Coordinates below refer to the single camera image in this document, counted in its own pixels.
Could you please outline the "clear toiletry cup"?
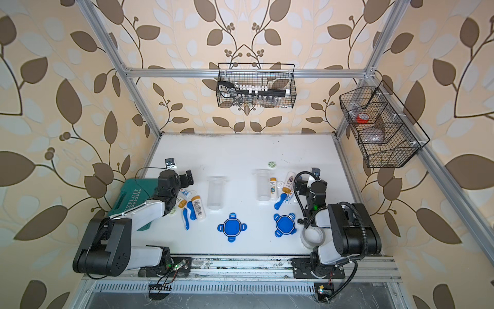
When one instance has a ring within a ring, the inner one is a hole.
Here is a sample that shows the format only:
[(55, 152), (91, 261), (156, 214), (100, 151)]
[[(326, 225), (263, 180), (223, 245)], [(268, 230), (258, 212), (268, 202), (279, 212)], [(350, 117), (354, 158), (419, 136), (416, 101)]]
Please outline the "clear toiletry cup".
[(221, 177), (213, 177), (208, 181), (207, 207), (210, 210), (218, 211), (223, 208), (225, 183), (225, 179)]
[(258, 169), (254, 172), (256, 179), (257, 200), (267, 202), (271, 199), (271, 175), (268, 170)]

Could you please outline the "blue lid of cup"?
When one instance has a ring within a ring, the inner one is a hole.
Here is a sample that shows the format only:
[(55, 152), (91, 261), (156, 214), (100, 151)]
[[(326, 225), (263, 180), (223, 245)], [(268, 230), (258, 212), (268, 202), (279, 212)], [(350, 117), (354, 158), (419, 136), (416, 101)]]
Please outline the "blue lid of cup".
[(224, 223), (217, 226), (217, 230), (223, 233), (230, 243), (234, 243), (238, 235), (247, 229), (248, 225), (242, 223), (235, 212), (231, 212)]
[(285, 235), (293, 235), (297, 232), (296, 226), (295, 226), (295, 219), (296, 216), (294, 213), (289, 213), (289, 214), (274, 214), (274, 221), (275, 221), (275, 236), (277, 238), (281, 238), (282, 236)]

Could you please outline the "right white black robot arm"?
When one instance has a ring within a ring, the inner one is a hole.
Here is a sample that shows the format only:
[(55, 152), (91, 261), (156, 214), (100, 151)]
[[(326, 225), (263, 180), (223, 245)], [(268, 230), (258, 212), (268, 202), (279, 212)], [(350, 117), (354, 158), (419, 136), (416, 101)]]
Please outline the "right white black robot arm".
[(325, 279), (334, 274), (343, 278), (344, 265), (381, 253), (381, 238), (364, 204), (327, 204), (328, 184), (323, 180), (297, 180), (294, 186), (297, 202), (306, 197), (297, 223), (302, 227), (302, 244), (310, 250), (309, 257), (291, 260), (296, 279)]

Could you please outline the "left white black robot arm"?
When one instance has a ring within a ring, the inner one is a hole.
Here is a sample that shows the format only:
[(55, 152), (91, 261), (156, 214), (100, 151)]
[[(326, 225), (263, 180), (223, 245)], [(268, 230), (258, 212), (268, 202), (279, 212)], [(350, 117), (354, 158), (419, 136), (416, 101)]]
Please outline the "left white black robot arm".
[(179, 175), (162, 171), (155, 193), (129, 211), (90, 220), (75, 254), (72, 268), (92, 279), (117, 277), (126, 270), (148, 268), (165, 275), (176, 272), (184, 262), (172, 264), (169, 248), (132, 246), (132, 236), (143, 226), (167, 216), (176, 206), (181, 189), (194, 184), (192, 171)]

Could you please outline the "green plastic tool case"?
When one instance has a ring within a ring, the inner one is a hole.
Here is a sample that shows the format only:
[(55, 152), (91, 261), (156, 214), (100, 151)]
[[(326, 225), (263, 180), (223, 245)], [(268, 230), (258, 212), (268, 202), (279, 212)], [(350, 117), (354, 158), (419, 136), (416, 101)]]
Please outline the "green plastic tool case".
[(123, 184), (120, 194), (108, 215), (120, 214), (144, 203), (155, 192), (157, 178), (129, 179)]

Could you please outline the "clear tape roll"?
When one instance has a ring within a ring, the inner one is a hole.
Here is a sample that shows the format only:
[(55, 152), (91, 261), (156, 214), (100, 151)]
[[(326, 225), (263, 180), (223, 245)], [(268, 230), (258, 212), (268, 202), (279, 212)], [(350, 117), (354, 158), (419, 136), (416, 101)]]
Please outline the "clear tape roll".
[(301, 232), (301, 242), (309, 250), (321, 246), (325, 243), (325, 231), (319, 227), (303, 228)]

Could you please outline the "red item in basket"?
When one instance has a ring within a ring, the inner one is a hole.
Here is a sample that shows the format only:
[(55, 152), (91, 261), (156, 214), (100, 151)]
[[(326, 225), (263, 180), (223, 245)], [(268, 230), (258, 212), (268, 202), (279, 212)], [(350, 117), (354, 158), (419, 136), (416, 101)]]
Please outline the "red item in basket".
[(357, 124), (367, 124), (370, 121), (370, 117), (366, 113), (357, 114), (355, 121)]

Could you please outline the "aluminium front rail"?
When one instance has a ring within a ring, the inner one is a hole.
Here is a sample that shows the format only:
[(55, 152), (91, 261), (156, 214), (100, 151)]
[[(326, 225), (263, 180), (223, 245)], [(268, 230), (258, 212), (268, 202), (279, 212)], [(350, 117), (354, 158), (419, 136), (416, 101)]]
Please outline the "aluminium front rail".
[[(308, 256), (175, 255), (175, 262), (188, 259), (178, 270), (177, 280), (196, 281), (344, 281), (352, 273), (349, 263), (335, 270), (326, 267), (315, 274)], [(392, 257), (367, 257), (358, 262), (353, 283), (401, 283), (402, 277)]]

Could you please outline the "black handled scissors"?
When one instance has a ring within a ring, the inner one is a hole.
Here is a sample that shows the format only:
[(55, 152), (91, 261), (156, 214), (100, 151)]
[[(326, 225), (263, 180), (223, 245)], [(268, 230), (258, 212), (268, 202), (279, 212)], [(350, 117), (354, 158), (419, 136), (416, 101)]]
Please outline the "black handled scissors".
[(235, 84), (228, 81), (218, 81), (216, 92), (225, 99), (233, 99), (241, 94), (241, 91), (235, 87)]

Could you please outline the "white black socket rail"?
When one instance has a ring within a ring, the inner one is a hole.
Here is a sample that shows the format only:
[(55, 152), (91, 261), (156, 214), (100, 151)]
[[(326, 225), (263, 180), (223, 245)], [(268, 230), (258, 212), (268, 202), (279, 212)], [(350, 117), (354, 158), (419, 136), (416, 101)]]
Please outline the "white black socket rail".
[(257, 85), (242, 85), (234, 83), (235, 87), (241, 91), (241, 96), (267, 96), (267, 97), (290, 97), (292, 95), (290, 89), (274, 89), (267, 86)]

